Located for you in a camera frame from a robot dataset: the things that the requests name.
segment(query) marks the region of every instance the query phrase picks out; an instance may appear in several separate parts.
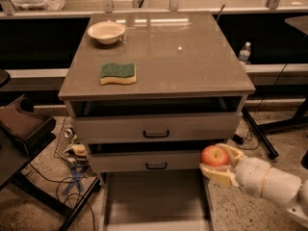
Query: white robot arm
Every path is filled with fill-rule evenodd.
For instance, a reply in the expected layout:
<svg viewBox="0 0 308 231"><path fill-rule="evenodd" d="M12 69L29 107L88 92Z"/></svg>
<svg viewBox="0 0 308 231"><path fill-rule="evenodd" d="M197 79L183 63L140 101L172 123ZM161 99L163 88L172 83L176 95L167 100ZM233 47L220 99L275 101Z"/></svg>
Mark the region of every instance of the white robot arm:
<svg viewBox="0 0 308 231"><path fill-rule="evenodd" d="M308 181L302 183L299 177L272 167L269 162L248 158L228 145L218 145L229 150L235 160L226 171L200 164L204 176L222 185L239 187L241 192L255 198L264 198L308 227Z"/></svg>

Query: concrete floor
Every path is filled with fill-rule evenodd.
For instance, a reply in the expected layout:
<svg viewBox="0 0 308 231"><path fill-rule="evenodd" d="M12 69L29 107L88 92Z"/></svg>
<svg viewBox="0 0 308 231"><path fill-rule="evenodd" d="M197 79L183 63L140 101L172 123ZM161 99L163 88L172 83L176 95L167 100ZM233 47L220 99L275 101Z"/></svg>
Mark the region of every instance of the concrete floor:
<svg viewBox="0 0 308 231"><path fill-rule="evenodd" d="M246 104L246 107L251 111L257 123L264 123L291 117L299 106L300 100L298 102L294 100L290 102L263 101L258 108L252 108L257 106L258 103L259 101L250 101ZM66 164L54 157L54 153L66 113L63 107L54 107L53 109L48 107L48 109L39 109L39 111L51 114L57 119L57 127L54 131L57 138L35 158L32 165L46 178L61 181L70 176L70 172ZM237 134L245 137L248 131L248 125L242 120ZM301 177L303 181L307 180L308 171L300 165L301 158L308 149L307 137L308 127L268 135L270 142L280 155L272 164L279 169ZM228 141L228 143L236 146L232 141ZM260 144L255 148L257 144L257 139L253 137L251 142L245 143L241 147L245 149L244 153L248 156L256 156L269 161L265 147ZM56 195L58 183L46 181L32 169L25 171L25 173L34 184L51 195ZM92 179L90 177L83 180L85 188ZM62 184L58 188L58 193L61 193L65 187L66 185ZM209 190L215 209L214 220L218 231L306 230L271 203L243 195L237 188L226 188L210 182ZM104 188L101 188L89 201L89 205L94 212L96 230L98 230L103 193ZM60 194L61 201L64 201L65 198L65 195ZM12 184L1 191L0 219L0 230L2 231L52 231L58 230L64 221L64 218L59 214ZM69 230L93 230L89 206L86 205L83 208Z"/></svg>

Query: bowl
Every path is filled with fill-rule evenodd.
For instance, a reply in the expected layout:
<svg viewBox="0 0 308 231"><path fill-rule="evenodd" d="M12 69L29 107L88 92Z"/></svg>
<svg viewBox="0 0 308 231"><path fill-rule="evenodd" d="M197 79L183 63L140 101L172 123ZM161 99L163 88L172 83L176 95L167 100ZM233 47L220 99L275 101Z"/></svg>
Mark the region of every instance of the bowl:
<svg viewBox="0 0 308 231"><path fill-rule="evenodd" d="M97 39L102 44L117 42L124 32L125 27L122 24L113 21L98 22L88 28L88 35Z"/></svg>

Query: water bottle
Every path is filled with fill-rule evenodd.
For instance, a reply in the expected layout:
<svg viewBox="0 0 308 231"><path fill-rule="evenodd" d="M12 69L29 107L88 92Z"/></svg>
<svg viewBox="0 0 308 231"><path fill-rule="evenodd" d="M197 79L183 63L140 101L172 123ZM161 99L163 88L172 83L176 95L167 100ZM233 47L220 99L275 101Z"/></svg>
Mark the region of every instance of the water bottle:
<svg viewBox="0 0 308 231"><path fill-rule="evenodd" d="M250 48L251 43L247 42L244 47L240 50L240 54L239 54L239 60L241 65L246 65L248 58L250 56L251 53L251 48Z"/></svg>

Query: black handle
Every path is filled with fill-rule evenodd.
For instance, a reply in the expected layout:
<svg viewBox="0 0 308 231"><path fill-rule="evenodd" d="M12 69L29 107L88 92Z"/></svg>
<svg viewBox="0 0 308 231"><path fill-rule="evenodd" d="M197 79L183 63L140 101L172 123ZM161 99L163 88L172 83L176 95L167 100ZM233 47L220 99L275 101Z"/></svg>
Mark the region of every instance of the black handle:
<svg viewBox="0 0 308 231"><path fill-rule="evenodd" d="M158 134L158 133L147 133L146 131L143 131L143 136L147 139L161 139L161 138L167 138L169 136L170 132L169 130L166 130L164 133Z"/></svg>
<svg viewBox="0 0 308 231"><path fill-rule="evenodd" d="M145 166L149 170L166 169L167 163L146 163Z"/></svg>

